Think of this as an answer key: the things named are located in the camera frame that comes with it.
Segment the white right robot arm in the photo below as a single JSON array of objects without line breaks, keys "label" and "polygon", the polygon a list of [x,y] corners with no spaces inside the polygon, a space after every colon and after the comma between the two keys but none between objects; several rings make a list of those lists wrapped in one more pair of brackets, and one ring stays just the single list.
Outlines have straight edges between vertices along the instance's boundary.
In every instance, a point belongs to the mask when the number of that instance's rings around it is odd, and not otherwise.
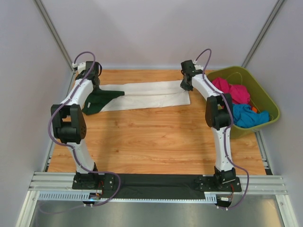
[{"label": "white right robot arm", "polygon": [[181,62],[181,73],[181,88],[186,91],[195,88],[206,100],[205,121],[214,134],[216,151],[213,185],[217,190],[224,191],[236,180],[230,145],[232,97],[217,89],[204,74],[203,68],[192,60]]}]

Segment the white and green raglan t-shirt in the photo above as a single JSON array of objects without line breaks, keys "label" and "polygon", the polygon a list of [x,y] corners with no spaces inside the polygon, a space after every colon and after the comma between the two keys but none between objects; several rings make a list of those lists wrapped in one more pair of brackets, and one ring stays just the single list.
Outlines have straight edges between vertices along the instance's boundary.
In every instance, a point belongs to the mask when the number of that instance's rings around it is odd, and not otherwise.
[{"label": "white and green raglan t-shirt", "polygon": [[180,80],[101,85],[86,99],[82,112],[86,115],[106,111],[162,108],[189,105],[189,93]]}]

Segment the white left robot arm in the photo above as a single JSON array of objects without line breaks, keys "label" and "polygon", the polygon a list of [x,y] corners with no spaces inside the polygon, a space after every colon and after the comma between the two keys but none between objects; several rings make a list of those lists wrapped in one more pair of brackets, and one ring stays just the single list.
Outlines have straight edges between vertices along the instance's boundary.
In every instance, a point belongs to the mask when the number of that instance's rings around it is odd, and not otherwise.
[{"label": "white left robot arm", "polygon": [[69,149],[76,165],[72,188],[94,190],[101,186],[97,166],[91,158],[85,142],[87,126],[82,107],[87,97],[100,85],[102,67],[98,62],[87,61],[72,65],[78,72],[68,96],[51,107],[51,123],[57,144]]}]

